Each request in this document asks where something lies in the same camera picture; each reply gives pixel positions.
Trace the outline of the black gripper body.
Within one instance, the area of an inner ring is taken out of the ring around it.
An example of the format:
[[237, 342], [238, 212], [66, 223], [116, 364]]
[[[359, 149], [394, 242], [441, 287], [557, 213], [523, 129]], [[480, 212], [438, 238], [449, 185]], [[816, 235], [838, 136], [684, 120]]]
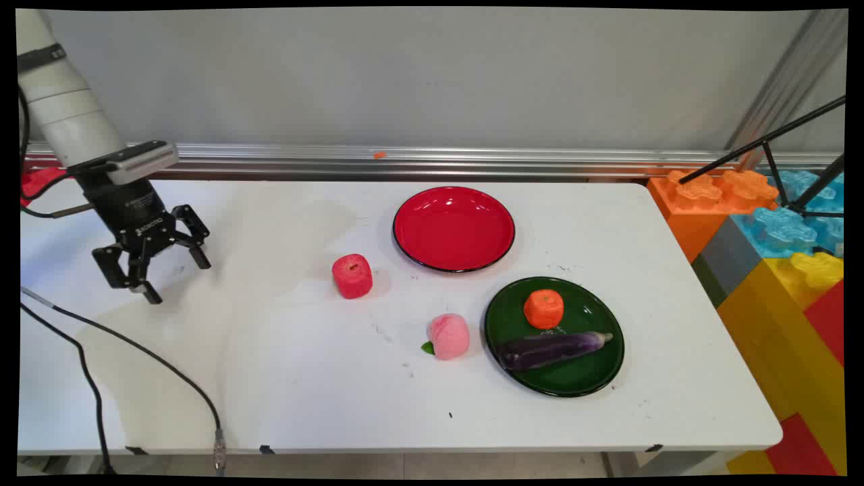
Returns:
[[105, 174], [82, 174], [81, 188], [116, 239], [114, 245], [92, 250], [93, 257], [119, 257], [123, 251], [132, 257], [145, 251], [155, 256], [175, 244], [176, 220], [148, 179], [116, 185]]

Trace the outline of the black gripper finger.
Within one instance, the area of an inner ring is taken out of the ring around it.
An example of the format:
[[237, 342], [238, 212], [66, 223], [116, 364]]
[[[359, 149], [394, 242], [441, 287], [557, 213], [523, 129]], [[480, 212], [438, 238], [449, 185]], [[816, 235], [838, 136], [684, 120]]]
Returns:
[[147, 277], [159, 249], [152, 237], [123, 236], [112, 245], [93, 249], [92, 257], [111, 288], [128, 289], [142, 294], [149, 304], [160, 304], [163, 299]]
[[205, 240], [210, 235], [210, 231], [206, 225], [195, 213], [190, 205], [176, 206], [172, 209], [171, 215], [175, 219], [175, 223], [179, 222], [185, 225], [188, 230], [186, 233], [174, 228], [170, 231], [169, 239], [175, 243], [188, 249], [188, 252], [195, 264], [200, 269], [210, 269], [212, 264], [207, 258], [203, 250]]

